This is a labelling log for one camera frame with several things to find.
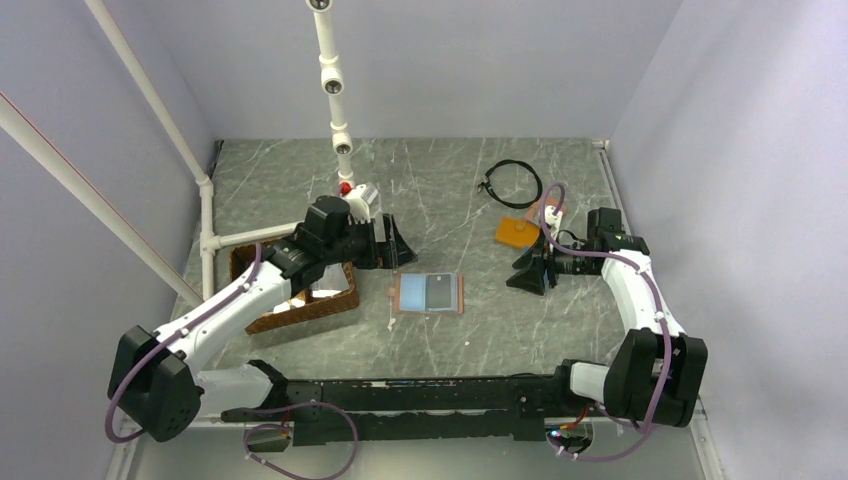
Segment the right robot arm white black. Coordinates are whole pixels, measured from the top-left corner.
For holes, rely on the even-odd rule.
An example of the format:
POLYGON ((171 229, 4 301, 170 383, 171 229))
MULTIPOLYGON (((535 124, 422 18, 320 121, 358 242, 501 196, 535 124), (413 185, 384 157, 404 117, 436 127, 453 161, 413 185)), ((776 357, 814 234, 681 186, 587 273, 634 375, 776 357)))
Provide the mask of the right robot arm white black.
POLYGON ((537 239, 513 263, 507 286, 542 296, 562 275, 598 276, 613 295, 625 336, 609 365, 564 361, 550 391, 553 406, 574 415, 595 402, 643 426, 688 425, 708 349, 671 314, 645 240, 624 231, 620 210, 601 207, 589 212, 585 236, 566 246, 558 239, 562 217, 557 207, 544 208, 537 239))

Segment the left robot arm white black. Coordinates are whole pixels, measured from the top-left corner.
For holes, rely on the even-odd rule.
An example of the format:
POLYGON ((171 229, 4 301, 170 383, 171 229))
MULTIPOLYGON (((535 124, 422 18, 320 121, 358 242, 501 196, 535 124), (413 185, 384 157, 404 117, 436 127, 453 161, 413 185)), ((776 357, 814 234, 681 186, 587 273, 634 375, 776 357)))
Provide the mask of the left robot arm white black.
POLYGON ((200 415, 279 417, 291 403, 281 372, 261 360, 207 371, 211 357, 262 314, 318 282, 329 266, 395 270, 416 260, 393 215, 359 220, 347 200, 319 197, 292 233, 256 244, 247 271, 210 299, 154 331, 135 326, 123 334, 107 390, 107 438, 134 438, 117 433, 118 411, 158 442, 173 439, 200 415))

